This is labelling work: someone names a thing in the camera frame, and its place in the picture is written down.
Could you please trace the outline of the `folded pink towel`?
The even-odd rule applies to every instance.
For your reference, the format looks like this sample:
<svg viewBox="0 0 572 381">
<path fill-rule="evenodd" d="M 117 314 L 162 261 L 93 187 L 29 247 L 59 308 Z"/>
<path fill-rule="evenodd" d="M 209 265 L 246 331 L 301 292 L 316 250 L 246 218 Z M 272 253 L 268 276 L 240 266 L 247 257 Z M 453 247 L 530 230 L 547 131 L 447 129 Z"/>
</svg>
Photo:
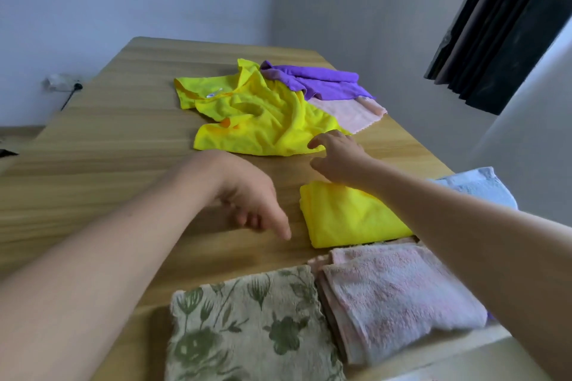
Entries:
<svg viewBox="0 0 572 381">
<path fill-rule="evenodd" d="M 471 331 L 485 306 L 422 243 L 335 248 L 307 262 L 342 359 L 374 366 L 434 331 Z"/>
</svg>

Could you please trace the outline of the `person's right forearm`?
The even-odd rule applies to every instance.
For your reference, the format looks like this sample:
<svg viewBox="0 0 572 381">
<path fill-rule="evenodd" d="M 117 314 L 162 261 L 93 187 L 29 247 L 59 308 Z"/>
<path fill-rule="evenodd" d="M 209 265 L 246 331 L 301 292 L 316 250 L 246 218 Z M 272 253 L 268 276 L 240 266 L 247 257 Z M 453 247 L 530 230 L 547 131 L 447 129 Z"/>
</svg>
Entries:
<svg viewBox="0 0 572 381">
<path fill-rule="evenodd" d="M 360 162 L 349 185 L 375 195 L 554 381 L 572 381 L 572 228 Z"/>
</svg>

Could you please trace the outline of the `crumpled yellow cloth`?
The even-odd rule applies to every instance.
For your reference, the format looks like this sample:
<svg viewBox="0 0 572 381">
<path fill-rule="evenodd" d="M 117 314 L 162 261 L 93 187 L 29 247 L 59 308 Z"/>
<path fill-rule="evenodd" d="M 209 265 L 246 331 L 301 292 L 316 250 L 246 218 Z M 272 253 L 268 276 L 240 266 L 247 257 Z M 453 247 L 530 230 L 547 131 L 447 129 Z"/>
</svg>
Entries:
<svg viewBox="0 0 572 381">
<path fill-rule="evenodd" d="M 316 135 L 343 128 L 336 117 L 306 101 L 302 91 L 266 80 L 260 65 L 237 60 L 237 73 L 214 77 L 178 77 L 175 91 L 182 110 L 213 120 L 199 127 L 198 151 L 219 149 L 253 156 L 311 154 Z"/>
</svg>

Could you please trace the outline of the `folded light blue towel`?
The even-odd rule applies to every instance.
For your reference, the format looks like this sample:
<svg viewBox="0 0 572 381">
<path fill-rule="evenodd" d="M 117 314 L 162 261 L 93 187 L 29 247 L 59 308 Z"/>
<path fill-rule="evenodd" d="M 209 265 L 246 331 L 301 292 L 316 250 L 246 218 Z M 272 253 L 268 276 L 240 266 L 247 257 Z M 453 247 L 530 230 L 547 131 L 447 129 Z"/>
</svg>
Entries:
<svg viewBox="0 0 572 381">
<path fill-rule="evenodd" d="M 435 179 L 433 182 L 491 203 L 518 210 L 515 197 L 497 177 L 492 167 L 460 172 Z"/>
</svg>

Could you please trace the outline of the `white wall socket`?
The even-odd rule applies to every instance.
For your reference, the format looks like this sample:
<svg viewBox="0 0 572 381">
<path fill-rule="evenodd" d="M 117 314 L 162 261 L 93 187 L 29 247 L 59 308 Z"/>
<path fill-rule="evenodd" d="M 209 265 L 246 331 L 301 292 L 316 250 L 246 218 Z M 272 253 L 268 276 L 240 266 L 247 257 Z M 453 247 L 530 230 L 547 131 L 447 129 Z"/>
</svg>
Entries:
<svg viewBox="0 0 572 381">
<path fill-rule="evenodd" d="M 83 88 L 82 80 L 72 74 L 50 74 L 42 81 L 42 85 L 53 92 L 74 92 Z"/>
</svg>

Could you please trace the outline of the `person's right hand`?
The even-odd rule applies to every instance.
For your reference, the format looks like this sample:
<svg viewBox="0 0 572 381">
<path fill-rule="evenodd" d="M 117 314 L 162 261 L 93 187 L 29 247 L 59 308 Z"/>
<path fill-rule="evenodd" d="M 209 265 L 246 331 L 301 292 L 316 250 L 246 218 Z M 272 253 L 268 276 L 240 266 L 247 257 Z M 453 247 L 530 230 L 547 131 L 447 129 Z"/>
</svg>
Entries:
<svg viewBox="0 0 572 381">
<path fill-rule="evenodd" d="M 325 148 L 324 157 L 333 161 L 333 176 L 325 176 L 330 182 L 358 188 L 376 167 L 375 160 L 351 136 L 340 131 L 318 134 L 307 145 L 308 149 L 319 146 Z"/>
</svg>

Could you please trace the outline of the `light pink cloth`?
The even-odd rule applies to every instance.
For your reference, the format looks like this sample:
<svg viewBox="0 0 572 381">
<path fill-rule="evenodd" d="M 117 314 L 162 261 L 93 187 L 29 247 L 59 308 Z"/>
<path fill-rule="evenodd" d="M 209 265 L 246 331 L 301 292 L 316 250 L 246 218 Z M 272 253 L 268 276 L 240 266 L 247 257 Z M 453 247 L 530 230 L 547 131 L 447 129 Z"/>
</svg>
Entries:
<svg viewBox="0 0 572 381">
<path fill-rule="evenodd" d="M 351 100 L 320 100 L 316 97 L 309 103 L 334 117 L 350 134 L 357 134 L 381 121 L 387 111 L 375 99 L 357 97 Z"/>
</svg>

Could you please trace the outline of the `folded yellow cloth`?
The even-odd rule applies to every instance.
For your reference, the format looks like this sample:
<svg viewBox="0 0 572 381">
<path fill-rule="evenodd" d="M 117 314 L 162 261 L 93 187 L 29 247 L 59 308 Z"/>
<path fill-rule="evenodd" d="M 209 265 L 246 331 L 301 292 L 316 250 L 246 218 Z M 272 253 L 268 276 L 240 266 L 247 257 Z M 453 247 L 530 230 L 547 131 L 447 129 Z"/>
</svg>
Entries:
<svg viewBox="0 0 572 381">
<path fill-rule="evenodd" d="M 300 187 L 311 246 L 357 246 L 409 238 L 414 233 L 386 204 L 361 190 L 314 181 Z"/>
</svg>

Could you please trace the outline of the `person's left forearm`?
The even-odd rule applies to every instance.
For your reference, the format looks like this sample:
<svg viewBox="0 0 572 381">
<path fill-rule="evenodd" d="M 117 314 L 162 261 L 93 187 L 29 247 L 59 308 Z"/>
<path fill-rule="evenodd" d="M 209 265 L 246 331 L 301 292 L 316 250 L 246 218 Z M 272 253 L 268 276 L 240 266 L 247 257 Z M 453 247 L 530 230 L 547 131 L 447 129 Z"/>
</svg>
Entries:
<svg viewBox="0 0 572 381">
<path fill-rule="evenodd" d="M 0 282 L 0 381 L 85 381 L 190 221 L 217 191 L 194 154 Z"/>
</svg>

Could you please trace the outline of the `dark curtain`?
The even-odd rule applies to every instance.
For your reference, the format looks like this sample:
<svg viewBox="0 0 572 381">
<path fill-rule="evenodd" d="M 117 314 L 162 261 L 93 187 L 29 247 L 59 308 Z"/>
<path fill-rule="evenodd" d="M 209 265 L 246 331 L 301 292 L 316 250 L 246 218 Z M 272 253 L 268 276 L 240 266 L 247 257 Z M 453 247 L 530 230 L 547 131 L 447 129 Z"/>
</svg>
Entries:
<svg viewBox="0 0 572 381">
<path fill-rule="evenodd" d="M 570 18 L 572 0 L 463 0 L 425 79 L 498 116 Z"/>
</svg>

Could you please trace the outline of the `purple cloth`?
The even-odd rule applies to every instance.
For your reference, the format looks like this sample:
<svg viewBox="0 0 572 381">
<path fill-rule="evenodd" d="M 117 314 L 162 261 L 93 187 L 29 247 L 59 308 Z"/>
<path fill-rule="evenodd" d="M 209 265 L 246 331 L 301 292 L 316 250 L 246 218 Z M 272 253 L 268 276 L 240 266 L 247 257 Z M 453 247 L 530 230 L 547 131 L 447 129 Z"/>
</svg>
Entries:
<svg viewBox="0 0 572 381">
<path fill-rule="evenodd" d="M 264 61 L 260 66 L 266 80 L 280 81 L 294 92 L 301 91 L 305 100 L 313 97 L 322 101 L 353 100 L 358 97 L 374 99 L 359 85 L 359 75 L 320 67 L 272 65 Z"/>
</svg>

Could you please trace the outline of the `person's left hand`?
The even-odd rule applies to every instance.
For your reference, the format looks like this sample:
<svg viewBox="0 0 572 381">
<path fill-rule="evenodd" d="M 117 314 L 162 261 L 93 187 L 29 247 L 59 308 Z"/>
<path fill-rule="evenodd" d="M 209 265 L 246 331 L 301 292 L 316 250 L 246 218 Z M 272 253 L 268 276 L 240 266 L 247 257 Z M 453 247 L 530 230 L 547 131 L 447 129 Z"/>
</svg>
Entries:
<svg viewBox="0 0 572 381">
<path fill-rule="evenodd" d="M 192 156 L 214 199 L 233 209 L 238 225 L 255 231 L 272 231 L 281 240 L 292 232 L 287 214 L 278 203 L 272 179 L 249 161 L 215 149 Z"/>
</svg>

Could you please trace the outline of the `floral green beige towel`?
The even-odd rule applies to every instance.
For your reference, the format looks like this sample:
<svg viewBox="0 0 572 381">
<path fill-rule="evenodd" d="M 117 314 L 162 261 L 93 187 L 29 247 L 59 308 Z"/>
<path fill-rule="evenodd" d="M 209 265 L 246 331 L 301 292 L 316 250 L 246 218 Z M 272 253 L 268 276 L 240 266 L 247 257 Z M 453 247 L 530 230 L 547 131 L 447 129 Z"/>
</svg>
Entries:
<svg viewBox="0 0 572 381">
<path fill-rule="evenodd" d="M 308 265 L 176 291 L 170 313 L 164 381 L 346 381 Z"/>
</svg>

